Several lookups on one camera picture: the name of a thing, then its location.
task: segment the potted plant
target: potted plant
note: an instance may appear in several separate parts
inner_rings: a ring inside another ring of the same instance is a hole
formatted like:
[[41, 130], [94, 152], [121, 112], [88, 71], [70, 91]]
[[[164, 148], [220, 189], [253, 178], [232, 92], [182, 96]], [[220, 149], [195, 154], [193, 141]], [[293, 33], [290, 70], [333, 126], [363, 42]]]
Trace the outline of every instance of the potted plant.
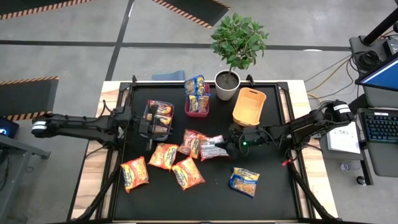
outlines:
[[215, 77], [217, 96], [221, 100], [230, 100], [239, 87], [241, 80], [233, 69], [247, 70], [250, 64], [255, 65], [256, 52], [260, 50], [264, 56], [264, 40], [268, 34], [261, 31], [261, 28], [263, 26], [252, 22], [250, 17], [243, 18], [235, 13], [232, 18], [226, 16], [211, 35], [215, 40], [211, 48], [229, 65], [229, 70], [222, 70]]

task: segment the concrete floor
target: concrete floor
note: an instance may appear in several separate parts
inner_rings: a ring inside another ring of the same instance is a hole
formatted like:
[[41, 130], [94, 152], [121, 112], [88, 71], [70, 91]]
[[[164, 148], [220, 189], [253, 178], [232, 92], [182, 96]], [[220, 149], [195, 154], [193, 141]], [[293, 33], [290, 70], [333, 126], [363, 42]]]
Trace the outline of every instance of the concrete floor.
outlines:
[[[367, 34], [396, 7], [393, 0], [221, 0], [231, 6], [228, 14], [251, 16], [270, 33], [271, 45], [349, 45], [352, 36]], [[115, 42], [128, 0], [95, 0], [56, 11], [0, 21], [0, 40]], [[173, 13], [151, 0], [135, 0], [124, 42], [210, 43], [213, 30]], [[44, 47], [0, 45], [0, 81], [58, 75], [61, 77], [54, 112], [93, 116], [113, 47]], [[349, 55], [349, 52], [268, 50], [248, 71], [258, 80], [306, 80]], [[122, 48], [112, 80], [150, 80], [156, 73], [185, 70], [187, 77], [202, 74], [213, 79], [226, 68], [208, 49]], [[332, 70], [306, 83], [315, 87]], [[354, 78], [357, 74], [349, 70]], [[313, 93], [322, 96], [344, 87], [344, 68]], [[326, 99], [351, 102], [354, 86]], [[32, 159], [35, 170], [24, 177], [13, 209], [28, 223], [62, 222], [66, 219], [87, 141], [68, 137], [36, 139], [30, 121], [19, 122], [18, 139], [51, 151], [47, 161]], [[342, 171], [340, 162], [326, 160], [339, 217], [368, 223], [395, 223], [398, 179], [377, 177], [375, 186], [357, 185], [360, 171]]]

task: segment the red basket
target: red basket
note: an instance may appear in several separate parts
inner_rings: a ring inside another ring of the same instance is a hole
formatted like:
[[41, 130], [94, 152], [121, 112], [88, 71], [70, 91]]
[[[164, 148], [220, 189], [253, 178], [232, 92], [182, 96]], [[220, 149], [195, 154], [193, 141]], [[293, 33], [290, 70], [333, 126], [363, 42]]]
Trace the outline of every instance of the red basket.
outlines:
[[[205, 83], [205, 92], [210, 93], [210, 86], [209, 84]], [[189, 112], [189, 99], [185, 99], [185, 113], [187, 116], [194, 117], [194, 118], [206, 118], [207, 115], [209, 114], [210, 110], [210, 100], [209, 103], [207, 104], [207, 112], [200, 113], [200, 112]]]

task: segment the green leaves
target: green leaves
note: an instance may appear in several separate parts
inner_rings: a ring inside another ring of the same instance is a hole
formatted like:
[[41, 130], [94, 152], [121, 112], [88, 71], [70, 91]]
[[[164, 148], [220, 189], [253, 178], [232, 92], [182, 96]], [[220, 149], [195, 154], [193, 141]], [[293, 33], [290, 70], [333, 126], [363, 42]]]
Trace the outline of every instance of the green leaves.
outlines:
[[231, 69], [248, 69], [250, 64], [256, 64], [257, 51], [262, 50], [264, 56], [264, 40], [268, 34], [261, 31], [261, 28], [263, 26], [253, 22], [250, 17], [243, 18], [234, 13], [232, 18], [226, 16], [211, 35], [215, 42], [210, 47], [222, 60], [226, 60]]

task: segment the keyboard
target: keyboard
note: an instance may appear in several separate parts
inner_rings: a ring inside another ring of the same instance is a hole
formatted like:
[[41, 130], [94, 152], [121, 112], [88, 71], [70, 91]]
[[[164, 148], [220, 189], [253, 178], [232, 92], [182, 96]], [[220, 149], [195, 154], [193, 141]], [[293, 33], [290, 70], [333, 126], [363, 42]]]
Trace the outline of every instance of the keyboard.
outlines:
[[398, 111], [363, 110], [360, 113], [364, 133], [369, 142], [398, 144]]

